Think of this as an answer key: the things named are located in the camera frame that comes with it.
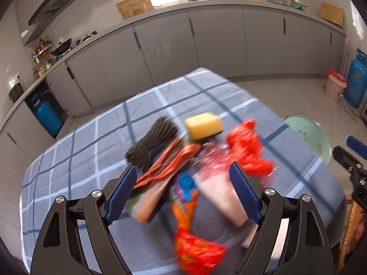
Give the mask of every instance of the wooden crate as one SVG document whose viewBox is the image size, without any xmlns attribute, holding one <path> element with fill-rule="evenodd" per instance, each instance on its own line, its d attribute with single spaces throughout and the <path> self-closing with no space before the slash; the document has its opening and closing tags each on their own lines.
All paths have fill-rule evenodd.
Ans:
<svg viewBox="0 0 367 275">
<path fill-rule="evenodd" d="M 116 6 L 124 20 L 154 9 L 150 0 L 124 0 Z"/>
<path fill-rule="evenodd" d="M 339 26 L 343 25 L 344 9 L 335 5 L 322 2 L 319 17 Z"/>
</svg>

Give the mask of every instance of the yellow sponge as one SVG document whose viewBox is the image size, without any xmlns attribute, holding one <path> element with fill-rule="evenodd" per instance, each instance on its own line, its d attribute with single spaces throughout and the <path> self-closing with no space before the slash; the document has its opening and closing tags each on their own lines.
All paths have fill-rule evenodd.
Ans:
<svg viewBox="0 0 367 275">
<path fill-rule="evenodd" d="M 223 131 L 221 119 L 213 113 L 204 113 L 184 121 L 192 140 L 215 136 Z"/>
</svg>

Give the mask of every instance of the frying pan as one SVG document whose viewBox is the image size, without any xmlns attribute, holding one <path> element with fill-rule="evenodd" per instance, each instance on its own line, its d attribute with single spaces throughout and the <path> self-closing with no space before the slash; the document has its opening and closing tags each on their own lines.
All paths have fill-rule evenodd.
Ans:
<svg viewBox="0 0 367 275">
<path fill-rule="evenodd" d="M 61 56 L 63 53 L 65 53 L 71 45 L 71 38 L 61 43 L 55 50 L 51 52 L 44 52 L 41 54 L 41 56 L 47 56 L 47 55 L 53 55 L 53 56 Z"/>
</svg>

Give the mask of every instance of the green stool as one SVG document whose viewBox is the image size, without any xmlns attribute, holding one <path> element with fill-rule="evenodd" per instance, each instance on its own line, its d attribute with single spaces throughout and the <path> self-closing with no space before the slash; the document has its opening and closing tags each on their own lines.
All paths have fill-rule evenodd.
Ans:
<svg viewBox="0 0 367 275">
<path fill-rule="evenodd" d="M 320 154 L 322 160 L 329 164 L 331 158 L 331 146 L 320 124 L 302 115 L 291 115 L 283 118 L 284 122 L 306 143 Z"/>
</svg>

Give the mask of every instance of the red bucket lid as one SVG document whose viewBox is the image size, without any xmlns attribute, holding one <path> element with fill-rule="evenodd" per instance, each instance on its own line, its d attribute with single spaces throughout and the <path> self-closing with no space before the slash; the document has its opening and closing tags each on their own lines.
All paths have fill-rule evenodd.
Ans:
<svg viewBox="0 0 367 275">
<path fill-rule="evenodd" d="M 334 70 L 329 70 L 326 73 L 327 77 L 334 77 L 336 78 L 338 81 L 342 82 L 342 83 L 346 83 L 346 79 L 344 77 L 342 77 L 339 73 L 335 72 Z"/>
</svg>

